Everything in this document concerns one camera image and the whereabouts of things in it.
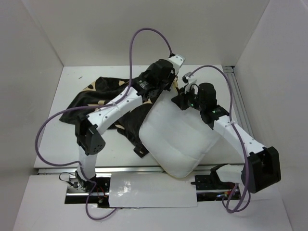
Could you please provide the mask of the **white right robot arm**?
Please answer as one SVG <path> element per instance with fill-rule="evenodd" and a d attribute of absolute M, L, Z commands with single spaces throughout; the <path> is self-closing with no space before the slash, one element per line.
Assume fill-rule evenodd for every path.
<path fill-rule="evenodd" d="M 216 99 L 216 90 L 210 83 L 202 83 L 194 90 L 193 84 L 179 89 L 172 98 L 181 110 L 199 111 L 202 121 L 221 135 L 242 157 L 244 165 L 221 164 L 211 169 L 210 183 L 216 189 L 227 182 L 243 184 L 250 193 L 257 193 L 281 180 L 279 153 L 273 146 L 266 147 L 252 138 Z"/>

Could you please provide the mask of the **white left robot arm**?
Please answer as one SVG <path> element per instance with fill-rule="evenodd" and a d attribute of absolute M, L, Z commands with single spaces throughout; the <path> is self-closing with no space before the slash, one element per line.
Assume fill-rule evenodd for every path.
<path fill-rule="evenodd" d="M 126 113 L 142 105 L 150 98 L 169 90 L 184 58 L 174 55 L 152 63 L 138 77 L 131 79 L 128 86 L 103 108 L 80 118 L 75 125 L 79 145 L 80 162 L 76 170 L 78 187 L 90 192 L 95 187 L 95 165 L 98 153 L 105 147 L 102 135 Z"/>

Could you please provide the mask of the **black floral plush pillowcase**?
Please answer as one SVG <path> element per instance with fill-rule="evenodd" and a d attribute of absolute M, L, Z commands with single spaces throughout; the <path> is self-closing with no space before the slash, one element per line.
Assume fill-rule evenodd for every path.
<path fill-rule="evenodd" d="M 69 104 L 68 108 L 80 106 L 105 105 L 119 95 L 128 85 L 128 79 L 114 77 L 99 77 L 94 82 L 80 91 Z M 133 111 L 126 113 L 123 117 L 113 123 L 109 129 L 115 129 L 134 146 L 133 151 L 140 158 L 146 156 L 149 151 L 145 148 L 139 138 L 139 131 L 147 114 L 150 112 L 158 97 L 152 97 Z M 74 125 L 79 116 L 85 116 L 94 112 L 97 108 L 69 111 L 62 114 L 59 121 Z"/>

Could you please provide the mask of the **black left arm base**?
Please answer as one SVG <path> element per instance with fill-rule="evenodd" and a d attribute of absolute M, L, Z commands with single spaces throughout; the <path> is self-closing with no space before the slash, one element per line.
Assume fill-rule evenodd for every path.
<path fill-rule="evenodd" d="M 79 177 L 77 177 L 73 173 L 69 172 L 62 172 L 59 175 L 59 180 L 67 184 L 67 193 L 70 194 L 77 194 L 77 193 L 89 193 L 89 191 L 93 187 L 93 183 L 91 182 L 84 182 Z M 108 196 L 109 189 L 110 189 L 110 177 L 94 177 L 91 179 L 92 181 L 96 182 L 95 189 L 92 193 L 96 193 L 99 196 Z"/>

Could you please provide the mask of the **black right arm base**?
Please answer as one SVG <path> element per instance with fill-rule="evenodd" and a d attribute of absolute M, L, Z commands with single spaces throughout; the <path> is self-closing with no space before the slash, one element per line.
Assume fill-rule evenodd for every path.
<path fill-rule="evenodd" d="M 235 186 L 232 182 L 220 181 L 213 170 L 194 175 L 190 184 L 195 187 L 197 202 L 227 200 Z"/>

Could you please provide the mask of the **white pillow yellow edge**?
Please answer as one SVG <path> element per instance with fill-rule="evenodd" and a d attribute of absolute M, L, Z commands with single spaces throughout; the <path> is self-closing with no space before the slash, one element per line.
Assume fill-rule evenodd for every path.
<path fill-rule="evenodd" d="M 174 96 L 175 92 L 164 91 L 158 97 L 141 125 L 139 138 L 166 173 L 184 178 L 221 136 L 201 120 L 199 111 L 180 110 L 171 100 Z"/>

